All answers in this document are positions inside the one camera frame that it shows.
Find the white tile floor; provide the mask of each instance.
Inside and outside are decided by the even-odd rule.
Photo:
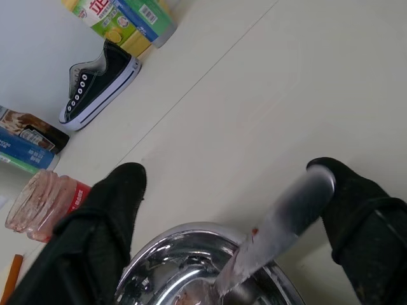
[[[248,231],[318,156],[406,199],[406,10],[402,0],[181,1],[174,37],[57,171],[93,184],[118,163],[146,167],[133,252],[184,222]],[[321,223],[279,262],[307,304],[358,304]]]

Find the metal bowl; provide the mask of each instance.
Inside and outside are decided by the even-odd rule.
[[[196,279],[214,282],[244,235],[210,222],[174,227],[149,242],[125,269],[115,301],[119,305],[169,305]],[[255,304],[304,305],[276,263],[260,269],[244,288]]]

